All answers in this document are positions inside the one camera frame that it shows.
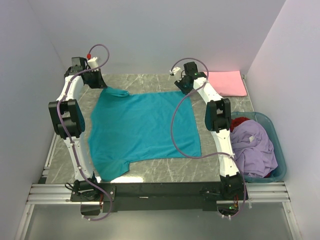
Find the teal t shirt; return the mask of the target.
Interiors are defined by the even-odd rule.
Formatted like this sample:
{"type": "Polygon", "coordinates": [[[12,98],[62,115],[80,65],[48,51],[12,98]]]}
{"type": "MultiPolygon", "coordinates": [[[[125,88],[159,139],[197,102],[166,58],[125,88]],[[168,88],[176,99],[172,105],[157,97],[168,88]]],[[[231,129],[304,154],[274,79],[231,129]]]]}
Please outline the teal t shirt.
{"type": "Polygon", "coordinates": [[[90,119],[89,152],[105,182],[127,173],[133,162],[202,154],[192,102],[180,91],[106,88],[90,119]]]}

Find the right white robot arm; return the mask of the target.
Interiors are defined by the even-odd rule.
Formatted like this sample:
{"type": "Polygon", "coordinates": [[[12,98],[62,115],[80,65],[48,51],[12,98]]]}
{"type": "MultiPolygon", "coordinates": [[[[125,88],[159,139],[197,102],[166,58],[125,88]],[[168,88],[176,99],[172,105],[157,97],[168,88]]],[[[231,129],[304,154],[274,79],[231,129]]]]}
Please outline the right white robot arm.
{"type": "Polygon", "coordinates": [[[174,65],[170,74],[175,77],[174,84],[186,97],[198,93],[206,103],[204,123],[211,133],[217,152],[206,157],[218,156],[219,159],[219,194],[226,200],[236,197],[246,199],[246,182],[239,170],[231,145],[231,102],[222,97],[209,83],[209,73],[200,72],[192,59],[183,65],[183,69],[174,65]]]}

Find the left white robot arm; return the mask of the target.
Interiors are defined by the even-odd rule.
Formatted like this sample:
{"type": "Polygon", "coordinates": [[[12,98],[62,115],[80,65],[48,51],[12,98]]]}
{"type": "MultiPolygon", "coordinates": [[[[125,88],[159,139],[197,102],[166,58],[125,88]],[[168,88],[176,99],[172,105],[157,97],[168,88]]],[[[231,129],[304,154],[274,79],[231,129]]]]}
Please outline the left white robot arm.
{"type": "Polygon", "coordinates": [[[64,86],[59,97],[48,104],[55,133],[67,146],[74,168],[77,184],[96,182],[96,176],[85,150],[84,132],[86,123],[78,100],[82,88],[105,89],[107,85],[98,66],[98,58],[73,57],[72,66],[64,74],[64,86]]]}

